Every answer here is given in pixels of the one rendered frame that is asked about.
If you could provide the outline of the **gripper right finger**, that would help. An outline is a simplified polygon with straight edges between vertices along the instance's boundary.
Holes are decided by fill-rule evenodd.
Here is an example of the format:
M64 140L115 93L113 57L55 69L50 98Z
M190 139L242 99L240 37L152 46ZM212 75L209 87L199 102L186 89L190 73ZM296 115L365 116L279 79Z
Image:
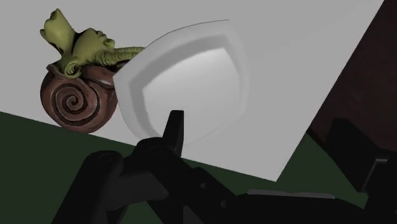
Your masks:
M397 152L377 146L345 118L332 121L324 149L359 193L373 224L397 224Z

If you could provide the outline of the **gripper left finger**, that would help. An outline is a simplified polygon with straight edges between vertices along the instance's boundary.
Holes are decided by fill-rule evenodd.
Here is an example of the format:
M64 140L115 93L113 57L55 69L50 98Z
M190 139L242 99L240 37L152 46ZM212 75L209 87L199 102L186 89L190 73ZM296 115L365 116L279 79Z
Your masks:
M123 157L97 151L83 161L51 224L120 224L127 207L148 202L164 224L231 224L235 195L181 158L184 113L171 111L164 134Z

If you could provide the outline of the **white square plate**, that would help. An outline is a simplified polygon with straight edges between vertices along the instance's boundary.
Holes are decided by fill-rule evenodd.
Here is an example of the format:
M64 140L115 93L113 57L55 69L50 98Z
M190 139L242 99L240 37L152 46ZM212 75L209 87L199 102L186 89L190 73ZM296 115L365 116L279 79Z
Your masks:
M185 112L185 141L224 129L246 108L249 69L230 20L182 27L151 42L113 77L123 119L138 140L161 136Z

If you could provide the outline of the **green and brown snail figure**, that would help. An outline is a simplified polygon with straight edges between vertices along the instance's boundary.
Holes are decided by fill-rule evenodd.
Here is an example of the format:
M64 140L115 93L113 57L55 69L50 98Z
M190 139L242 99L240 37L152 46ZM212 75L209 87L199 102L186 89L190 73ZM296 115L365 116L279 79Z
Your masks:
M39 32L60 53L59 60L47 65L40 88L46 114L71 131L99 130L118 105L114 75L144 48L117 48L113 39L93 28L76 32L58 8Z

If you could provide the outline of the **white table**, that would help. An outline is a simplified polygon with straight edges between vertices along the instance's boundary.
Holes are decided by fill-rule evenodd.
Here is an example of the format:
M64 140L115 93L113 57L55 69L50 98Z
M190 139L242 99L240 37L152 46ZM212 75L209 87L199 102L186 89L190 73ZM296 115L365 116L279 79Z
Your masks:
M384 0L0 0L0 111L49 122L39 89L58 52L40 35L60 9L82 31L144 46L199 22L229 20L247 53L247 107L183 156L275 181Z

